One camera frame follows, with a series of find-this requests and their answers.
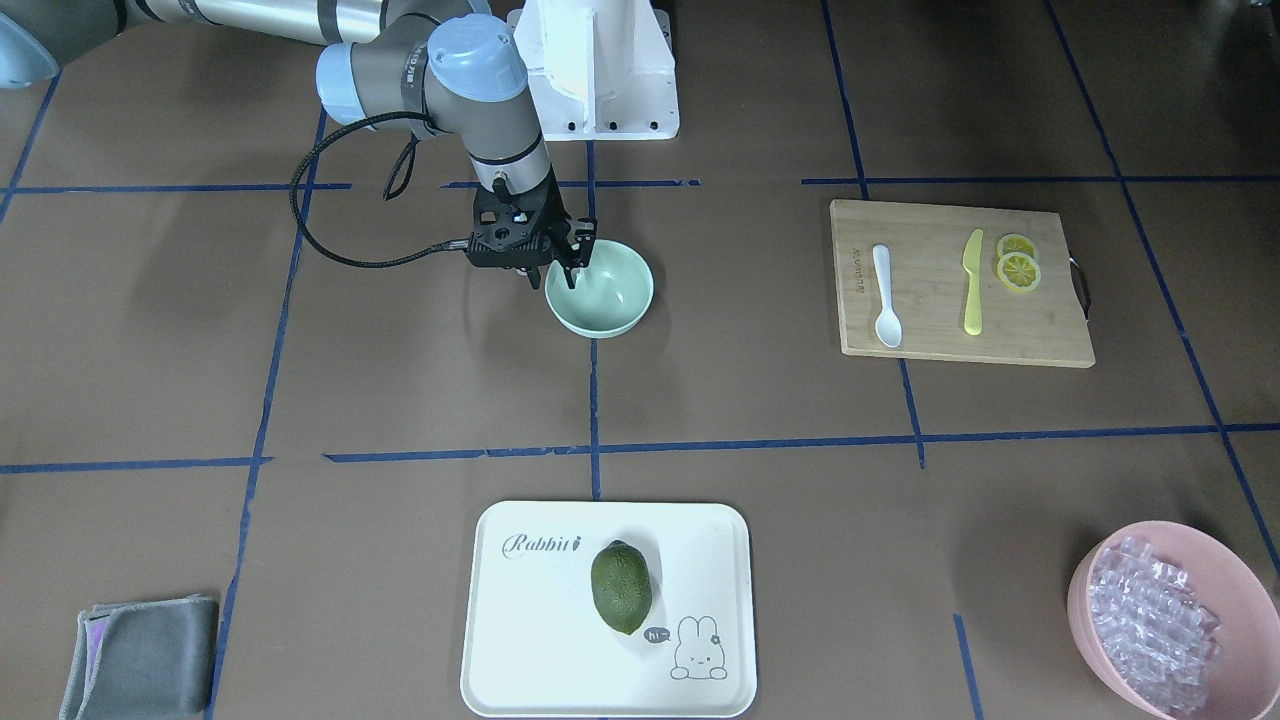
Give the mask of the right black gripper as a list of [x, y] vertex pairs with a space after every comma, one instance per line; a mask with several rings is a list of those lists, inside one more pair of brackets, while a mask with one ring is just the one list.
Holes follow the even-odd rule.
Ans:
[[556, 173], [517, 192], [506, 173], [474, 197], [474, 231], [465, 256], [480, 268], [538, 272], [557, 261], [564, 284], [576, 288], [579, 268], [590, 263], [598, 232], [594, 217], [573, 219], [564, 209]]

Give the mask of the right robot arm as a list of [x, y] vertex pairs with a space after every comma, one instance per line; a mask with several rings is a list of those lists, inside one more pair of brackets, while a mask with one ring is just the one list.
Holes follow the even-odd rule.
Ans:
[[515, 269], [531, 287], [541, 269], [589, 265], [596, 222], [564, 210], [529, 73], [509, 27], [485, 1], [5, 1], [3, 87], [51, 79], [90, 50], [147, 23], [250, 29], [323, 47], [317, 95], [339, 123], [301, 160], [289, 202], [301, 234], [300, 186], [320, 154], [357, 129], [404, 129], [410, 141], [383, 191], [403, 192], [419, 142], [457, 135], [479, 187], [462, 251], [472, 265]]

